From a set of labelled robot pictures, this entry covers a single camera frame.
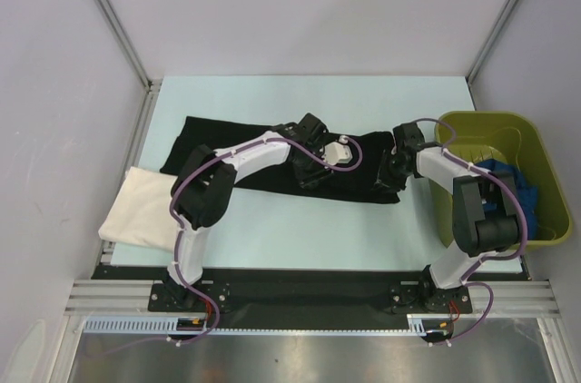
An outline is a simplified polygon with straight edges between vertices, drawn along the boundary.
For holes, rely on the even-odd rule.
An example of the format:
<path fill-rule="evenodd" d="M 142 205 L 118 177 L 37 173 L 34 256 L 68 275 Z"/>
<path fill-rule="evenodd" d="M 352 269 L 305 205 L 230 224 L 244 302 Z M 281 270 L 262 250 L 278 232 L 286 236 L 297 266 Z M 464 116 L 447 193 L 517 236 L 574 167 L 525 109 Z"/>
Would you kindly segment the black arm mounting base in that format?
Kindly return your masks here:
<path fill-rule="evenodd" d="M 162 267 L 99 265 L 93 280 L 144 288 L 152 314 L 208 317 L 219 329 L 401 329 L 410 314 L 467 316 L 469 289 L 437 290 L 419 271 L 207 269 L 192 290 Z"/>

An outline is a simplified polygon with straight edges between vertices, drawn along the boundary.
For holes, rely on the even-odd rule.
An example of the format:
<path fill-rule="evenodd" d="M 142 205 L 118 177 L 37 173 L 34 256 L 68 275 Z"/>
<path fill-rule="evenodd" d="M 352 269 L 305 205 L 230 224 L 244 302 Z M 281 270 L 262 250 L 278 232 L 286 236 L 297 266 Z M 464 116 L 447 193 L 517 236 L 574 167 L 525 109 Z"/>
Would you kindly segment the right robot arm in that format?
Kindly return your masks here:
<path fill-rule="evenodd" d="M 482 264 L 522 255 L 528 241 L 526 214 L 510 172 L 468 162 L 452 153 L 450 142 L 427 142 L 416 121 L 392 133 L 394 146 L 383 154 L 378 182 L 402 191 L 409 177 L 425 178 L 452 197 L 453 240 L 419 281 L 419 303 L 440 311 L 450 303 L 451 291 L 466 287 Z"/>

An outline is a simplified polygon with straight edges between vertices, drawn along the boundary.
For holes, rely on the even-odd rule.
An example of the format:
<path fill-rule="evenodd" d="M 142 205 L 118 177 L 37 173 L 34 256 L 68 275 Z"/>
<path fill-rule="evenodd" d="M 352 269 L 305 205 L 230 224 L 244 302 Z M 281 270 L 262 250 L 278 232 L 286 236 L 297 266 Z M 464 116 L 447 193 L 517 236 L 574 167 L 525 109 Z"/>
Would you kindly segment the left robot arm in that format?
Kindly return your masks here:
<path fill-rule="evenodd" d="M 279 124 L 243 142 L 218 149 L 201 144 L 192 150 L 171 189 L 169 212 L 178 231 L 163 286 L 173 304 L 188 310 L 200 300 L 212 301 L 196 282 L 202 277 L 211 227 L 226 213 L 235 184 L 287 163 L 300 175 L 329 174 L 334 166 L 325 158 L 329 144 L 327 126 L 307 113 L 298 123 Z"/>

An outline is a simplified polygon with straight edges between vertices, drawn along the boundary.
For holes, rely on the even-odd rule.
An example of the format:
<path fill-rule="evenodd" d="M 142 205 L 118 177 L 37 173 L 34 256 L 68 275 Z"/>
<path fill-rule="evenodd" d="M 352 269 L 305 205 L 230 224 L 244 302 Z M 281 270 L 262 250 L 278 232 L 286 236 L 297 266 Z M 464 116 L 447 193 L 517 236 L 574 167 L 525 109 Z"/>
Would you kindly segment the black t shirt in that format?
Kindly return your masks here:
<path fill-rule="evenodd" d="M 396 204 L 399 187 L 380 177 L 393 147 L 389 132 L 331 133 L 311 114 L 278 126 L 189 116 L 160 171 L 211 188 L 219 168 L 232 167 L 242 189 Z"/>

